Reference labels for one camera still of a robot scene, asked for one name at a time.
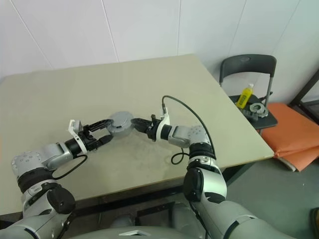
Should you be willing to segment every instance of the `yellow bottle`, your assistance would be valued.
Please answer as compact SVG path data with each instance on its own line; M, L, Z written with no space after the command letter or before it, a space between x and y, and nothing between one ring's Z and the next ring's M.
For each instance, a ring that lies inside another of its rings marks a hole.
M253 94L253 87L254 87L254 84L249 84L249 86L243 90L243 93L241 93L239 100L236 103L236 106L238 108L241 108L241 109L245 108L249 98Z

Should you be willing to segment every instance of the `chair backrest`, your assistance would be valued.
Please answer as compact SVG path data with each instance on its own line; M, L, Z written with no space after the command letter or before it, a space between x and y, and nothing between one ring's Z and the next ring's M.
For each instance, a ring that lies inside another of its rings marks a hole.
M277 60L270 55L247 54L226 58L221 63L219 84L226 76L240 72L260 72L274 77Z

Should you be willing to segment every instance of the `black cable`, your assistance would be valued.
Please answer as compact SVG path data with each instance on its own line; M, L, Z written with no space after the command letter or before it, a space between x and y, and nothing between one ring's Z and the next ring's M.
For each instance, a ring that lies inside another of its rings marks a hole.
M61 175L61 176L59 176L59 177L56 177L56 178L53 177L53 179L58 180L58 179L64 178L64 177L67 176L68 174L72 173L75 169L77 169L78 167L80 167L81 164L83 164L83 163L88 159L88 156L85 155L85 154L79 155L79 156L75 157L74 159L80 158L80 157L84 157L84 159L83 159L80 163L78 163L76 166L74 166L72 169L70 169L70 170L69 170L68 172L66 172L65 174L63 174L63 175Z
M184 155L189 156L188 153L184 153L183 148L180 148L180 149L181 149L181 152L180 152L180 153L176 153L176 154L174 154L174 155L170 158L170 162L171 162L172 164L174 164L174 165L180 164L180 163L183 161L183 159L184 159ZM178 162L174 163L174 158L175 158L176 156L178 156L178 155L182 155L182 157L181 157L181 159L180 159Z
M206 131L206 133L207 133L207 136L208 136L208 139L209 139L209 142L210 142L210 146L211 146L211 149L212 149L213 155L214 155L213 158L216 159L215 148L214 148L214 145L213 145L213 141L212 141L212 139L211 139L211 137L210 137L209 131L208 131L208 129L207 129L205 123L202 121L202 119L199 117L199 115L198 115L191 107L189 107L187 104L185 104L183 101L181 101L181 100L179 100L179 99L177 99L177 98L175 98L175 97L173 97L173 96L167 96L167 95L166 95L166 96L163 96L162 99L161 99L161 105L162 105L162 108L163 108L164 113L166 113L165 104L164 104L164 99L165 99L165 98L170 98L170 99L172 99L172 100L175 100L175 101L179 102L180 104L182 104L184 107L186 107L189 111L191 111L191 112L196 116L196 118L197 118L197 119L199 120L199 122L202 124L203 128L205 129L205 131Z

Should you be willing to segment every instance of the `white wall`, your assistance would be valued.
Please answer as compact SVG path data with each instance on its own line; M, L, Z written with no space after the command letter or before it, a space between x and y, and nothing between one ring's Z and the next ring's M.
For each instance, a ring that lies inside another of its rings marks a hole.
M195 53L218 79L224 58L263 53L278 60L272 101L288 102L319 67L318 9L318 0L0 0L0 77ZM265 94L263 75L232 78L228 94L248 82Z

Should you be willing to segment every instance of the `orange cushion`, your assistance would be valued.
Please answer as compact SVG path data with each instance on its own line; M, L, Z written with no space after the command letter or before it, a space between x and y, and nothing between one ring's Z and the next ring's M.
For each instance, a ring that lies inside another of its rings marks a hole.
M263 130L262 137L274 150L276 157L284 157L319 146L319 126L282 103L271 103L268 109L278 124Z
M290 162L298 171L301 171L314 161L318 155L319 146L287 155L284 159Z

